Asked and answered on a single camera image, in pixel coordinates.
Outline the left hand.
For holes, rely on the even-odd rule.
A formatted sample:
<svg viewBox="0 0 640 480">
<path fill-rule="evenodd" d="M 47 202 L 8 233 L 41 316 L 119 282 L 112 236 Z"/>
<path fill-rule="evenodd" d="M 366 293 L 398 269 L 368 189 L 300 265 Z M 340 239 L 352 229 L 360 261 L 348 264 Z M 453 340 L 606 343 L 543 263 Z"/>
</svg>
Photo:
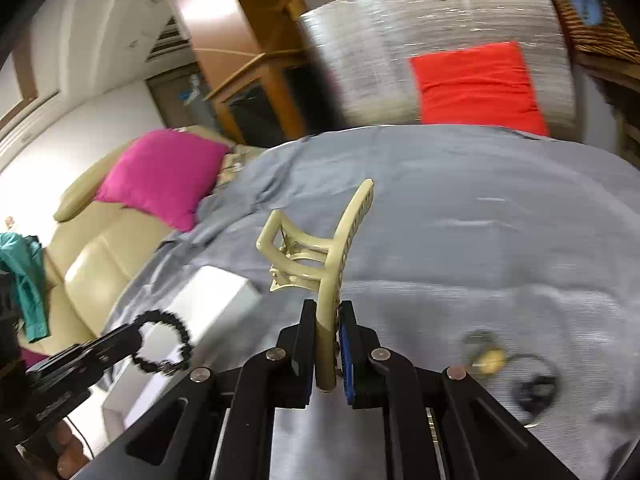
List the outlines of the left hand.
<svg viewBox="0 0 640 480">
<path fill-rule="evenodd" d="M 49 466 L 44 467 L 44 471 L 39 474 L 40 479 L 71 479 L 91 462 L 85 454 L 84 445 L 73 434 L 67 422 L 59 422 L 49 436 L 58 447 L 58 458 L 53 469 Z"/>
</svg>

